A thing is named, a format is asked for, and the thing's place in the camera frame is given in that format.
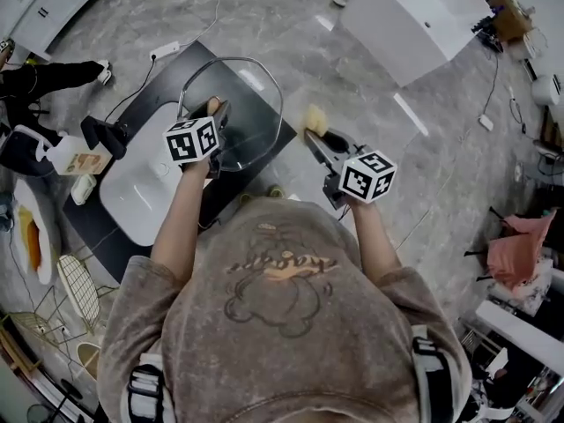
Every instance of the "sponge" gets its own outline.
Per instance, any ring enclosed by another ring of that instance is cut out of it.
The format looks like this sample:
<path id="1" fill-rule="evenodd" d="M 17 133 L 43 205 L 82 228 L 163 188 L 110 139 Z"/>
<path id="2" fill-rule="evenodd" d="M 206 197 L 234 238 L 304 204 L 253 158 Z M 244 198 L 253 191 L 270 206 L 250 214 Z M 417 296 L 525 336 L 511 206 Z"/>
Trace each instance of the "sponge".
<path id="1" fill-rule="evenodd" d="M 304 129 L 314 131 L 319 137 L 324 137 L 329 128 L 327 115 L 315 105 L 309 105 L 308 111 L 303 118 Z"/>

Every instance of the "black and white marker cube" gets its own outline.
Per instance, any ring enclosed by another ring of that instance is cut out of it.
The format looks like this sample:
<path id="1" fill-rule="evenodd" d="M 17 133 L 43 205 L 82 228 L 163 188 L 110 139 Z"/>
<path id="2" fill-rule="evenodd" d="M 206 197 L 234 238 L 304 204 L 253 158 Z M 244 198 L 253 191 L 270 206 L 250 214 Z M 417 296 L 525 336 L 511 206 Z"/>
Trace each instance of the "black and white marker cube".
<path id="1" fill-rule="evenodd" d="M 338 188 L 370 204 L 390 191 L 397 166 L 379 151 L 363 153 L 343 165 Z"/>
<path id="2" fill-rule="evenodd" d="M 213 117 L 177 121 L 162 134 L 170 159 L 177 165 L 203 160 L 219 148 Z"/>

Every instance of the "gray marble floor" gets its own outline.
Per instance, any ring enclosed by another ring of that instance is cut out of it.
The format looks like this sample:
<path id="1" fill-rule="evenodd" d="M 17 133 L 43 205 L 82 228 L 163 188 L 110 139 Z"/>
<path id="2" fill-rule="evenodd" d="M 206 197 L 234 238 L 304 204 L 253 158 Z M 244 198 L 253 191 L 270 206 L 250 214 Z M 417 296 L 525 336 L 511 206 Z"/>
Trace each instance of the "gray marble floor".
<path id="1" fill-rule="evenodd" d="M 295 129 L 308 105 L 315 104 L 326 112 L 331 127 L 362 139 L 397 162 L 393 190 L 378 205 L 401 259 L 419 269 L 454 322 L 485 296 L 484 288 L 474 283 L 482 269 L 475 258 L 463 258 L 463 252 L 495 233 L 488 206 L 504 213 L 521 211 L 534 185 L 514 181 L 515 165 L 535 154 L 508 106 L 512 87 L 529 135 L 538 133 L 540 110 L 531 100 L 530 81 L 519 64 L 508 56 L 499 57 L 499 77 L 487 109 L 494 128 L 486 131 L 477 119 L 492 87 L 495 59 L 477 41 L 451 63 L 400 90 L 339 26 L 339 9 L 330 1 L 221 0 L 219 20 L 201 42 L 218 56 L 253 56 L 263 62 L 283 88 L 284 117 Z M 79 132 L 85 115 L 104 118 L 142 83 L 151 49 L 188 41 L 204 29 L 214 18 L 216 0 L 95 0 L 87 6 L 53 44 L 53 56 L 61 62 L 107 58 L 114 65 L 115 80 L 105 88 L 88 85 L 44 100 L 51 115 L 43 123 L 70 133 Z M 171 60 L 158 62 L 155 73 Z M 427 126 L 427 137 L 393 100 L 395 93 Z M 288 194 L 336 214 L 322 193 L 324 175 L 323 167 L 297 138 L 250 189 L 259 192 L 275 182 Z M 5 174 L 0 180 L 4 188 L 13 182 Z M 48 186 L 65 249 L 73 251 L 82 243 L 60 212 L 69 183 L 50 178 Z M 350 215 L 343 223 L 353 230 Z M 213 230 L 202 237 L 199 255 L 212 235 Z M 0 304 L 10 311 L 27 309 L 26 291 L 11 262 L 7 238 L 2 242 Z M 97 284 L 113 283 L 95 258 L 88 267 Z M 36 300 L 46 291 L 31 278 L 27 283 Z M 111 300 L 104 301 L 105 315 Z M 71 311 L 67 316 L 78 323 Z M 89 339 L 101 341 L 103 321 Z M 54 377 L 70 376 L 59 352 L 32 343 Z M 93 382 L 81 375 L 76 383 L 93 407 Z"/>

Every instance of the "strap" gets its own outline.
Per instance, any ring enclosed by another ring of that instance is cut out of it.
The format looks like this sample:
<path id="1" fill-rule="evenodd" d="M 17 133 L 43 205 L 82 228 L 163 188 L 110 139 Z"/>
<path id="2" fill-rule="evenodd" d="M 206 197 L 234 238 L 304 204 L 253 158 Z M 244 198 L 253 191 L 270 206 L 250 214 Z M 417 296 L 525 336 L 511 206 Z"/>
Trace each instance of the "strap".
<path id="1" fill-rule="evenodd" d="M 122 423 L 175 423 L 173 402 L 165 385 L 162 355 L 141 354 L 120 403 Z"/>
<path id="2" fill-rule="evenodd" d="M 419 385 L 421 423 L 452 423 L 455 417 L 456 387 L 448 354 L 427 337 L 427 327 L 413 326 L 412 357 Z"/>
<path id="3" fill-rule="evenodd" d="M 165 381 L 151 364 L 133 368 L 128 384 L 128 413 L 131 423 L 163 423 L 162 400 Z"/>

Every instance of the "orange object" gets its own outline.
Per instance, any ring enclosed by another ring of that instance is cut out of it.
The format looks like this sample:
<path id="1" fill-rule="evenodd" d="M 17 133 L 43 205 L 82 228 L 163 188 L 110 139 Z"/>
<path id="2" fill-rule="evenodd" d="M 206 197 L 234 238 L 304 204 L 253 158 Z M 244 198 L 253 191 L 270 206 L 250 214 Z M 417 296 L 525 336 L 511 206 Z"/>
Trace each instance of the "orange object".
<path id="1" fill-rule="evenodd" d="M 540 250 L 556 211 L 540 219 L 509 216 L 503 220 L 519 234 L 490 241 L 487 268 L 492 277 L 509 290 L 530 280 Z"/>
<path id="2" fill-rule="evenodd" d="M 39 228 L 32 221 L 27 226 L 27 252 L 29 254 L 29 263 L 34 271 L 37 271 L 41 264 L 41 248 L 39 246 Z"/>
<path id="3" fill-rule="evenodd" d="M 493 26 L 501 42 L 521 40 L 532 30 L 531 18 L 523 13 L 516 0 L 490 0 L 489 3 L 492 7 L 503 6 L 493 20 Z"/>

